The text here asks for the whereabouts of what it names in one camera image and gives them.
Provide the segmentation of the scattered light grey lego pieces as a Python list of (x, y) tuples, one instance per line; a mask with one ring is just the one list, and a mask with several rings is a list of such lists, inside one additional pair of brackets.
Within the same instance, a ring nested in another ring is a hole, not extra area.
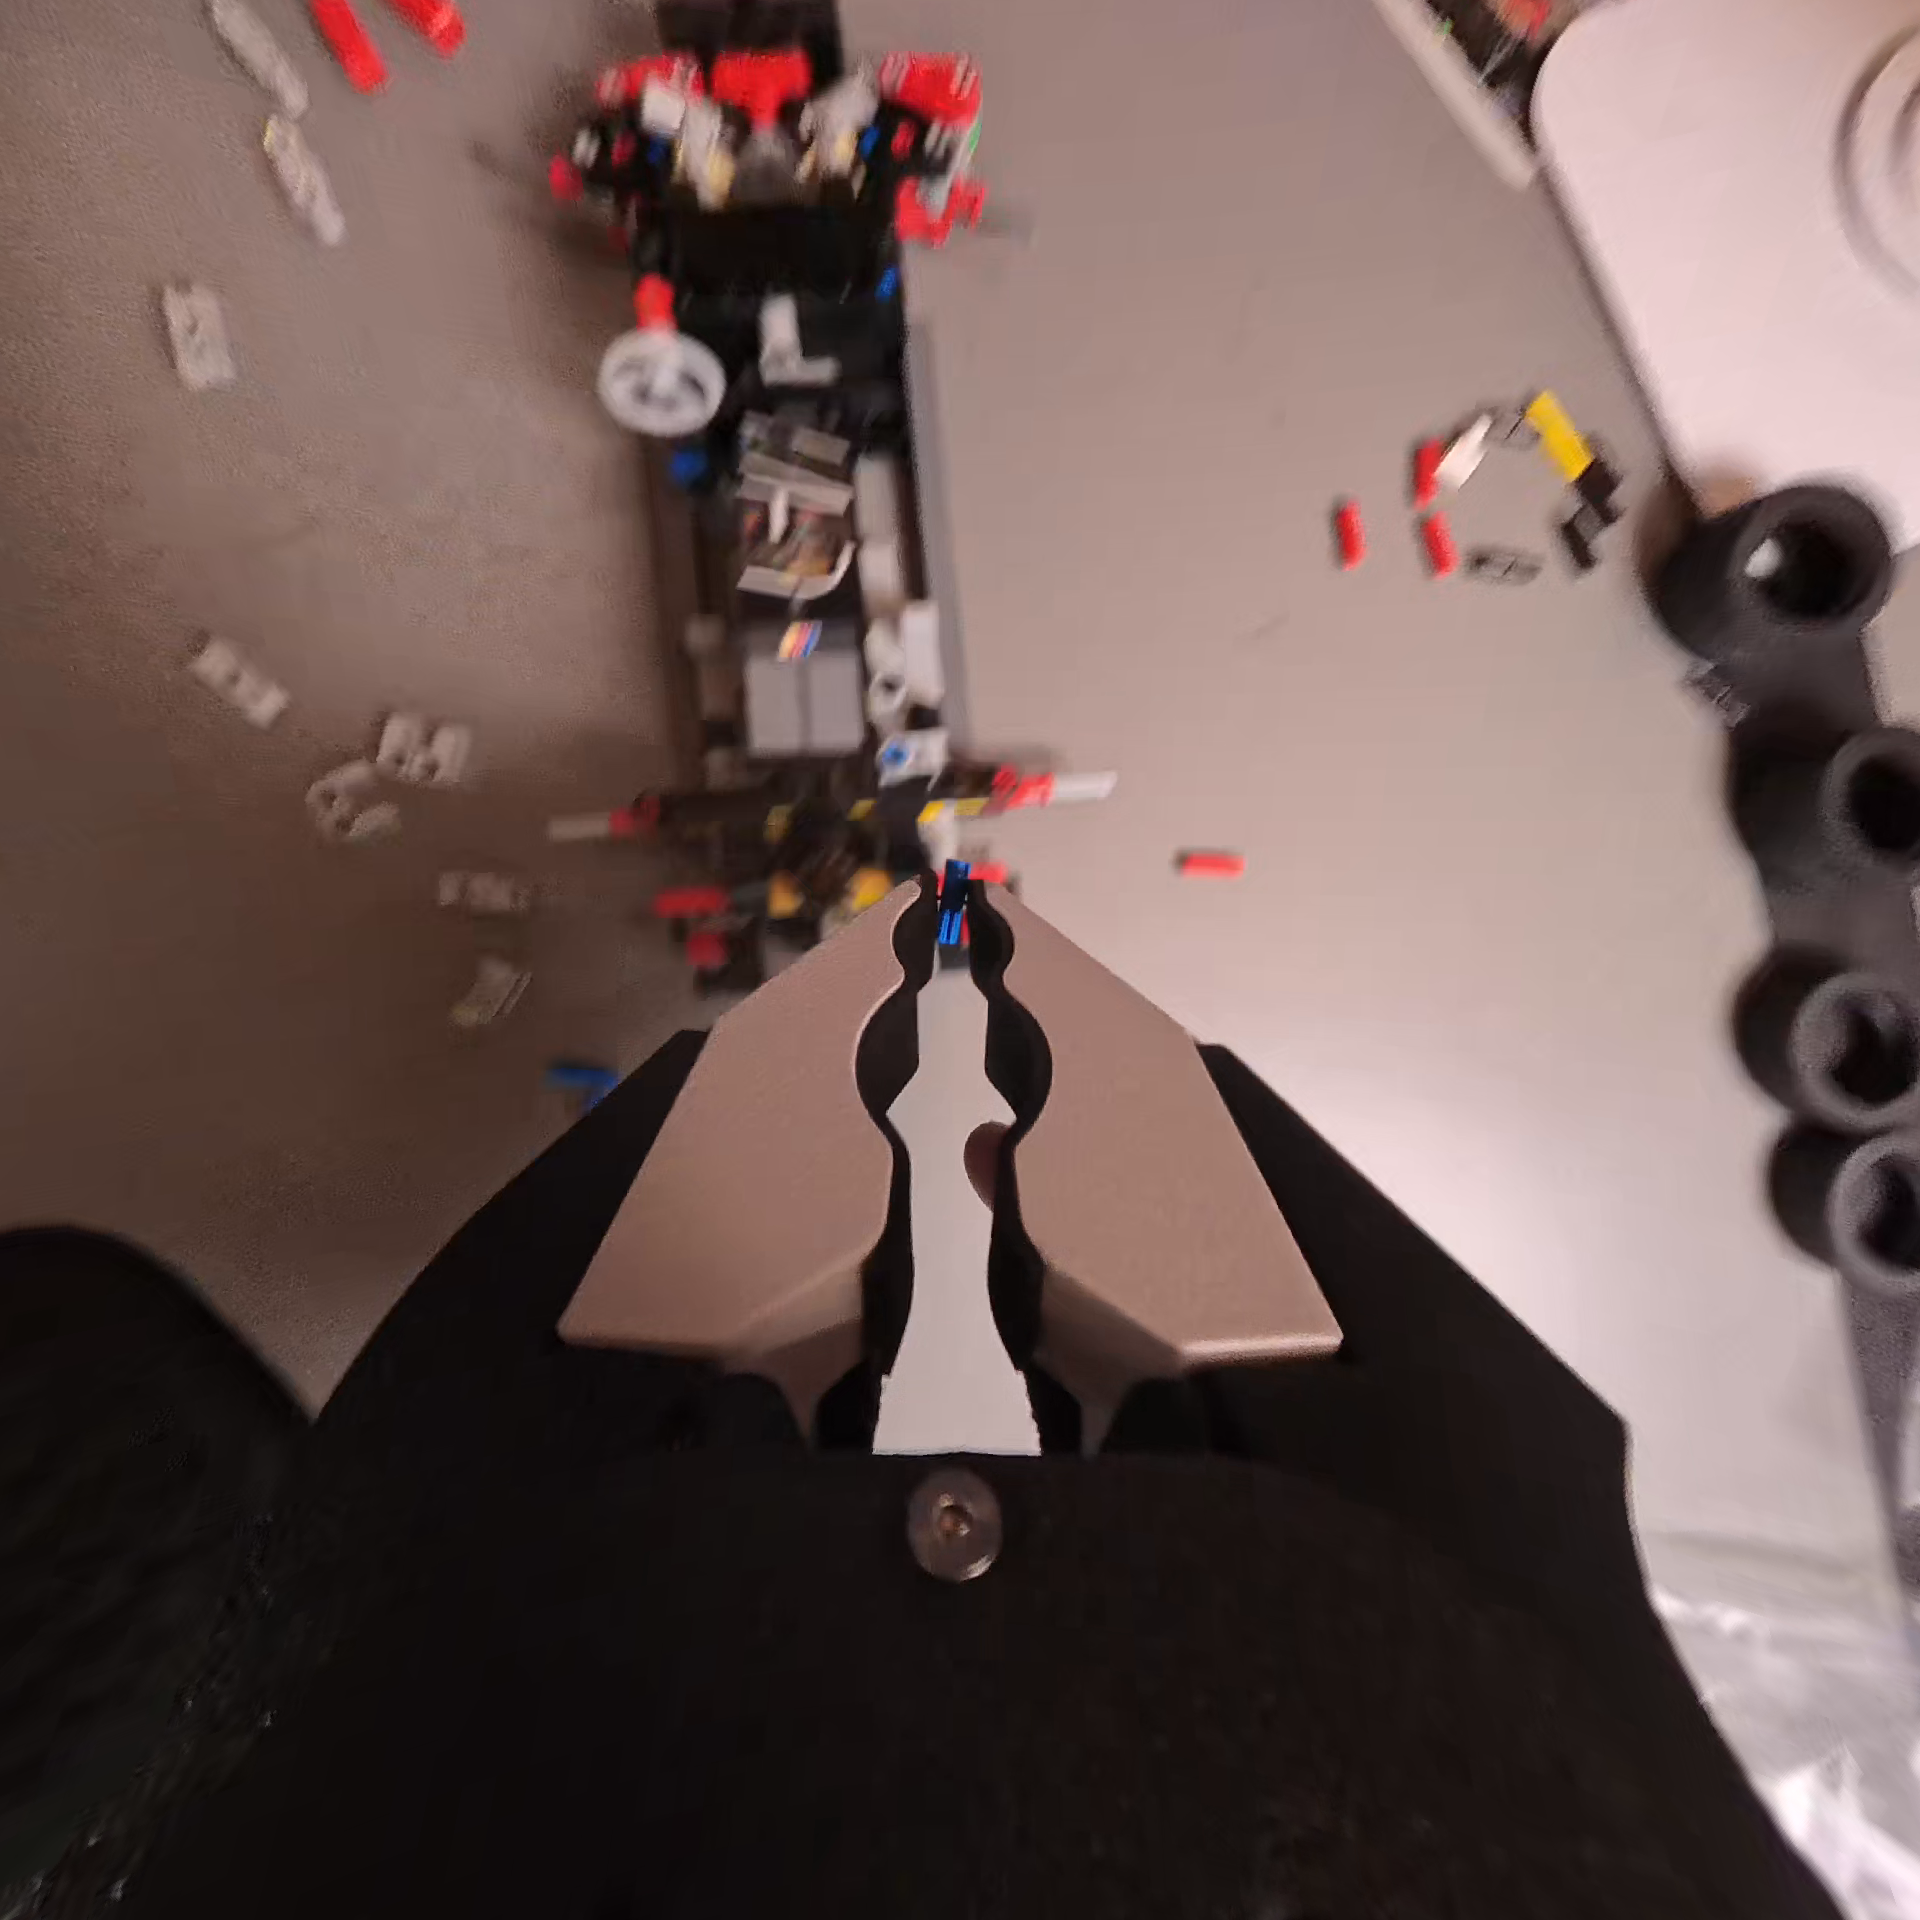
[[(310, 93), (297, 63), (253, 4), (213, 3), (205, 4), (205, 17), (214, 38), (273, 109), (261, 134), (261, 151), (290, 215), (317, 245), (343, 246), (345, 213), (305, 132)], [(231, 389), (237, 361), (219, 298), (200, 284), (169, 284), (160, 290), (158, 310), (180, 385), (194, 394)], [(223, 637), (208, 637), (189, 670), (257, 733), (275, 730), (290, 705), (288, 690)], [(377, 796), (383, 782), (419, 789), (456, 785), (469, 769), (469, 757), (469, 730), (397, 714), (384, 724), (370, 760), (340, 765), (308, 789), (307, 817), (334, 845), (379, 839), (400, 822), (399, 806)], [(483, 872), (447, 874), (439, 888), (444, 909), (472, 916), (514, 919), (526, 911), (529, 901), (526, 888), (511, 876)], [(526, 969), (505, 957), (480, 957), (472, 983), (454, 1002), (448, 1020), (466, 1032), (505, 1020), (524, 997), (529, 978)]]

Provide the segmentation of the black lego tyre stack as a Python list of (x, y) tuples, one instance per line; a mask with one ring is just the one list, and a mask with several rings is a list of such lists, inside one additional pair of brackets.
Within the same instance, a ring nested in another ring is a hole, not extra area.
[(1739, 734), (1730, 812), (1780, 949), (1916, 969), (1913, 728)]

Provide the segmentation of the dark cloth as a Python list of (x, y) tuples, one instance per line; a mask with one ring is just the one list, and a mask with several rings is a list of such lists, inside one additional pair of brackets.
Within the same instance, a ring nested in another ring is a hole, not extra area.
[(103, 1907), (248, 1741), (307, 1433), (186, 1278), (117, 1236), (4, 1231), (4, 1916)]

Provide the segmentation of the printed paper booklet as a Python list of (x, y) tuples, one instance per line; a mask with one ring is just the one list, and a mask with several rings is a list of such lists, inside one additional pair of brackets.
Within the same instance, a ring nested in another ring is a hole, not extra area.
[(1541, 18), (1527, 4), (1375, 3), (1373, 11), (1494, 179), (1517, 192), (1532, 188), (1541, 160), (1531, 96), (1552, 7)]

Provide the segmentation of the black foam strip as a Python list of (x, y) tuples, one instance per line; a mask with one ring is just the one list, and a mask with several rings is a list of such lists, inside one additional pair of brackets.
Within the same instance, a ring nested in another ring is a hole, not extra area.
[[(1726, 730), (1726, 810), (1730, 817), (1730, 827), (1734, 836), (1739, 832), (1732, 822), (1730, 812), (1730, 775), (1732, 775), (1732, 757), (1736, 752), (1739, 736), (1755, 736), (1760, 733), (1783, 730), (1788, 734), (1801, 733), (1854, 733), (1870, 727), (1899, 727), (1913, 728), (1914, 724), (1899, 724), (1886, 721), (1880, 711), (1878, 686), (1875, 678), (1875, 669), (1870, 660), (1870, 644), (1862, 635), (1854, 643), (1845, 643), (1815, 655), (1812, 659), (1788, 666), (1767, 670), (1748, 677), (1730, 677), (1744, 697), (1751, 701), (1751, 714), (1741, 724), (1739, 730)], [(1755, 883), (1759, 883), (1755, 864), (1744, 852)], [(1734, 1002), (1741, 994), (1741, 989), (1751, 978), (1752, 972), (1776, 953), (1780, 947), (1770, 932), (1765, 898), (1760, 886), (1757, 886), (1768, 943), (1759, 955), (1752, 971), (1741, 983)], [(1893, 976), (1899, 985), (1908, 989), (1916, 997), (1918, 1004), (1918, 947), (1916, 947), (1916, 969), (1913, 972), (1897, 972), (1889, 966), (1875, 966)], [(1795, 1126), (1809, 1126), (1809, 1122), (1799, 1121), (1785, 1112), (1770, 1096), (1767, 1096), (1778, 1112), (1783, 1129), (1774, 1147), (1768, 1152), (1765, 1164), (1765, 1194), (1768, 1198), (1768, 1164), (1778, 1140)], [(1846, 1344), (1853, 1357), (1853, 1373), (1856, 1380), (1856, 1390), (1862, 1407), (1862, 1422), (1866, 1429), (1868, 1460), (1870, 1475), (1875, 1476), (1875, 1488), (1878, 1496), (1878, 1506), (1883, 1510), (1883, 1521), (1890, 1536), (1890, 1552), (1895, 1569), (1902, 1586), (1916, 1586), (1916, 1313), (1918, 1296), (1911, 1303), (1884, 1300), (1872, 1292), (1861, 1291), (1846, 1284), (1836, 1277), (1832, 1269), (1821, 1261), (1812, 1261), (1821, 1271), (1825, 1271), (1834, 1283), (1840, 1300), (1842, 1329), (1846, 1334)]]

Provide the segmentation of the clear plastic bag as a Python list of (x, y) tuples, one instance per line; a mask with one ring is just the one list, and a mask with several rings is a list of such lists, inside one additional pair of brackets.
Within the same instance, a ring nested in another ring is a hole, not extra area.
[(1916, 1615), (1875, 1557), (1651, 1532), (1652, 1607), (1845, 1916), (1918, 1915)]

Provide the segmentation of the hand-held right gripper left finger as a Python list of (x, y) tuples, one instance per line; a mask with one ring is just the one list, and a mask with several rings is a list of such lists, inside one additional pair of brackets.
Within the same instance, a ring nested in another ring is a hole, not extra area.
[(810, 1442), (871, 1450), (914, 1299), (895, 1109), (931, 976), (913, 878), (716, 1020), (558, 1337), (766, 1380)]

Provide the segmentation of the pile of small lego parts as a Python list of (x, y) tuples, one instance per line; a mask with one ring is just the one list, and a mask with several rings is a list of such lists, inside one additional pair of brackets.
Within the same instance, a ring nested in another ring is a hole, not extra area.
[(1429, 518), (1469, 490), (1498, 455), (1536, 459), (1555, 482), (1549, 530), (1575, 578), (1598, 571), (1611, 534), (1624, 517), (1624, 482), (1604, 446), (1588, 437), (1555, 391), (1522, 403), (1481, 408), (1450, 438), (1435, 462)]

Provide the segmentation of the black tyre stack white rim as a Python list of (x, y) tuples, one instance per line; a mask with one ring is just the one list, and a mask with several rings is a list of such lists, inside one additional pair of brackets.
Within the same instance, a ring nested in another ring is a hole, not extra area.
[(1893, 536), (1862, 495), (1799, 482), (1701, 518), (1651, 575), (1651, 606), (1686, 655), (1728, 677), (1856, 643), (1897, 583)]

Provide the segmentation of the white plastic tray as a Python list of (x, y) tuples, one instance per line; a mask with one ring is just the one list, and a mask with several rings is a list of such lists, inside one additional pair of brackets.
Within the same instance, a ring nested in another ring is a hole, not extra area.
[(1532, 94), (1557, 204), (1673, 472), (1918, 526), (1918, 7), (1619, 3)]

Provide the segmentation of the partly built lego car model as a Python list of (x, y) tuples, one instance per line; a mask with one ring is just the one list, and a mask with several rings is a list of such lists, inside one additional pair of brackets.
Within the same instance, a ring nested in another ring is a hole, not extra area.
[(981, 69), (857, 60), (839, 4), (653, 4), (551, 165), (603, 215), (634, 317), (597, 396), (646, 448), (685, 565), (689, 775), (558, 840), (653, 846), (700, 997), (744, 997), (922, 871), (1005, 884), (989, 828), (1112, 773), (979, 752), (906, 257), (983, 226)]

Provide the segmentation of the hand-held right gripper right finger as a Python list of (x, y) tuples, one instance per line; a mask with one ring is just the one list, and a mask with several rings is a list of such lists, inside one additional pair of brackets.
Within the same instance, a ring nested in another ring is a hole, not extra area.
[(1196, 1039), (1003, 884), (975, 883), (984, 1070), (1005, 1102), (989, 1300), (1044, 1453), (1143, 1389), (1342, 1351), (1334, 1309)]

